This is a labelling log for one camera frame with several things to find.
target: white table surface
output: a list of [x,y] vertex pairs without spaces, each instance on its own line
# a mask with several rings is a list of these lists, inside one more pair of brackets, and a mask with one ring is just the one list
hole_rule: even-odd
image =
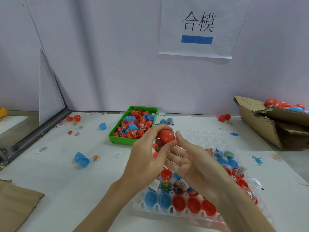
[[[110,143],[108,136],[98,125],[116,123],[121,114],[81,114],[79,125],[85,128],[79,137],[68,135],[73,122],[65,122],[61,128],[53,128],[21,156],[0,172],[1,179],[13,179],[13,183],[45,194],[18,232],[71,232],[90,213],[105,195],[110,185],[123,173],[130,155],[130,146]],[[284,161],[272,159],[276,152],[248,127],[240,118],[232,117],[233,126],[219,123],[212,117],[172,116],[174,130],[207,130],[236,132],[229,135],[237,154],[248,169],[250,177],[258,179],[264,187],[259,194],[280,232],[308,231],[309,187],[299,184],[298,174]],[[219,126],[227,130],[220,131]],[[41,147],[45,152],[36,154]],[[74,162],[76,152],[89,158],[99,155],[99,160],[79,169]],[[114,159],[113,153],[123,156]],[[261,157],[258,166],[252,156]],[[128,205],[116,218],[110,231],[210,231],[209,229],[145,219],[128,215]]]
[[5,116],[0,118],[0,134],[27,119],[28,116]]

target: right hand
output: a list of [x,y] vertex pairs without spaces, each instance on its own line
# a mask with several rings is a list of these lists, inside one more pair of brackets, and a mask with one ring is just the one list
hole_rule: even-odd
[[[167,154],[165,165],[216,206],[225,192],[226,184],[234,184],[233,180],[205,149],[189,143],[179,131],[176,132],[176,139],[178,146],[174,146]],[[158,152],[164,143],[160,139],[155,142]]]

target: left hand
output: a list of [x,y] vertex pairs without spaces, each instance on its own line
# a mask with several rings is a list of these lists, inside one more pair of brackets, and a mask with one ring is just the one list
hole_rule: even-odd
[[136,193],[148,186],[162,172],[167,153],[177,144],[176,140],[163,145],[157,155],[153,157],[152,144],[158,132],[162,129],[173,129],[166,124],[153,126],[139,140],[134,142],[131,154],[121,177],[124,182],[130,183]]

